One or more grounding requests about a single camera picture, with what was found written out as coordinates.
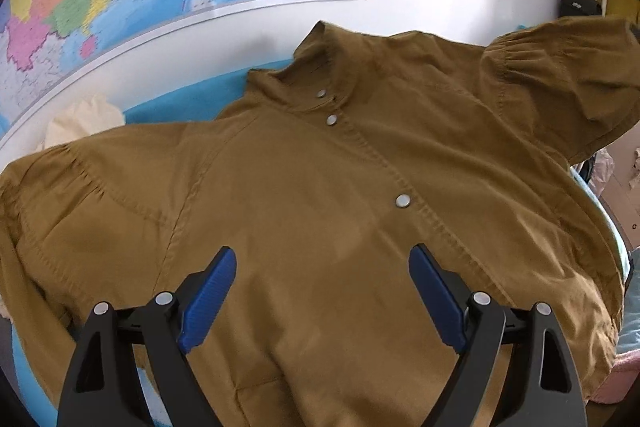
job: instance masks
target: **jacket sleeve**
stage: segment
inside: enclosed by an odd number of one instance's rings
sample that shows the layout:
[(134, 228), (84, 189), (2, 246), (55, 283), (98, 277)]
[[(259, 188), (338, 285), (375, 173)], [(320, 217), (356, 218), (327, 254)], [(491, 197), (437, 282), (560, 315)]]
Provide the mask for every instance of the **jacket sleeve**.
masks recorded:
[(640, 45), (621, 18), (563, 18), (508, 34), (484, 52), (479, 94), (575, 164), (640, 120)]

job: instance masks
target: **silver button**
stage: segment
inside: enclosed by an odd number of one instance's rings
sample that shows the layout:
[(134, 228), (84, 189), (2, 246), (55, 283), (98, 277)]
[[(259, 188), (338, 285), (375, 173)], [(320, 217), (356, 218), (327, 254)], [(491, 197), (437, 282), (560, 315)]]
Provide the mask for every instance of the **silver button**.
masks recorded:
[(474, 293), (474, 301), (481, 306), (487, 306), (491, 302), (491, 297), (484, 292)]
[(396, 198), (396, 206), (398, 208), (406, 208), (411, 203), (411, 197), (408, 194), (400, 194)]
[(156, 295), (156, 304), (164, 306), (174, 300), (174, 296), (169, 292), (162, 292)]
[(104, 315), (107, 311), (109, 311), (109, 305), (106, 302), (98, 302), (94, 306), (94, 313), (96, 315)]
[(546, 302), (539, 302), (538, 304), (536, 304), (536, 309), (541, 315), (551, 315), (551, 306), (549, 306)]

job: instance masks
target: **pink fabric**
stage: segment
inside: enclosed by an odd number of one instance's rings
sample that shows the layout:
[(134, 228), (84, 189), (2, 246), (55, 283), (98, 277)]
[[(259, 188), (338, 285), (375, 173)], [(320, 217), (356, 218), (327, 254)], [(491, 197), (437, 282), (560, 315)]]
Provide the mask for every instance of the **pink fabric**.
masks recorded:
[(640, 373), (640, 349), (616, 356), (611, 374), (600, 386), (591, 401), (612, 404), (621, 402)]

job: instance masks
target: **white wall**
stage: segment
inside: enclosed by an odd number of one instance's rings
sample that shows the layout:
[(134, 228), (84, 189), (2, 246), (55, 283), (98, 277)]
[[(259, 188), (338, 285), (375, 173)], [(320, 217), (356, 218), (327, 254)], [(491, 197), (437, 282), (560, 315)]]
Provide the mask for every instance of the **white wall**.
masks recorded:
[(558, 0), (362, 0), (276, 6), (206, 21), (196, 15), (189, 19), (192, 25), (141, 36), (63, 81), (0, 142), (0, 168), (31, 152), (47, 121), (80, 98), (101, 92), (126, 109), (216, 74), (289, 58), (320, 19), (372, 34), (417, 29), (488, 44), (520, 24), (553, 19), (557, 5)]

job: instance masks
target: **silver screw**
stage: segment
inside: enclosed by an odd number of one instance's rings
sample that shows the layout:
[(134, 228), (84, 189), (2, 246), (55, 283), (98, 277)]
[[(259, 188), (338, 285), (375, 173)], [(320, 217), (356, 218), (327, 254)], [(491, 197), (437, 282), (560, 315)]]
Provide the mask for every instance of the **silver screw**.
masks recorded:
[(549, 306), (546, 302), (539, 302), (538, 304), (536, 304), (536, 309), (541, 315), (551, 315), (551, 306)]
[(107, 311), (109, 311), (109, 305), (106, 302), (98, 302), (94, 306), (94, 313), (96, 315), (104, 315)]
[(491, 302), (491, 297), (484, 292), (474, 293), (474, 301), (481, 306), (487, 306)]
[(156, 295), (156, 304), (165, 306), (174, 300), (174, 295), (171, 292), (162, 292)]

